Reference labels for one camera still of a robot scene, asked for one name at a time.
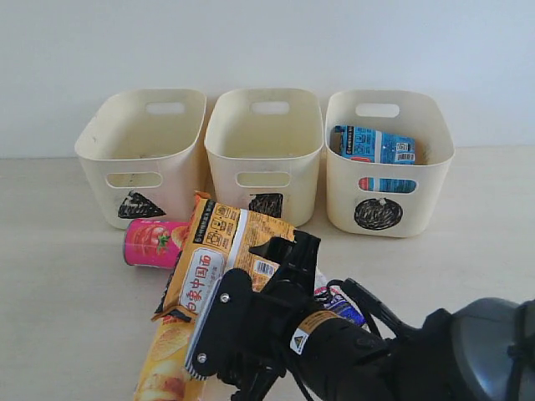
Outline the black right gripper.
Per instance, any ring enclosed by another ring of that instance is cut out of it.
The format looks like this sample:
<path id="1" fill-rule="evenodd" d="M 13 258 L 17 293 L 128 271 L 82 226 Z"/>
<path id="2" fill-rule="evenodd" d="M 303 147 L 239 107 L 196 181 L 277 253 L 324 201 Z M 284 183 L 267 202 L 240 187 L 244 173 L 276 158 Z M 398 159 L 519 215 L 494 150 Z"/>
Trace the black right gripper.
<path id="1" fill-rule="evenodd" d="M 321 240 L 295 230 L 292 241 L 273 236 L 249 252 L 278 264 L 260 292 L 242 269 L 212 286 L 195 322 L 186 371 L 197 380 L 213 375 L 236 387 L 233 400 L 262 400 L 278 378 L 291 373 L 304 396 L 334 399 L 326 337 L 301 322 L 325 308 L 314 298 Z"/>

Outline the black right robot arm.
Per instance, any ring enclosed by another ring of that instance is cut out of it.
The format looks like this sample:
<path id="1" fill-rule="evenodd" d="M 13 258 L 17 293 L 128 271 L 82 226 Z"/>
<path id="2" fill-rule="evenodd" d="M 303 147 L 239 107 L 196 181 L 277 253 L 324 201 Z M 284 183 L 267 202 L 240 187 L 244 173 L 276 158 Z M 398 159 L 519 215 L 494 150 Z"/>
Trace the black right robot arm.
<path id="1" fill-rule="evenodd" d="M 315 295 L 319 244 L 296 231 L 251 247 L 278 264 L 260 291 L 238 268 L 216 281 L 186 355 L 193 378 L 217 377 L 235 400 L 262 400 L 286 375 L 308 400 L 533 399 L 533 302 L 481 298 L 415 328 L 355 280 L 336 281 L 362 328 Z"/>

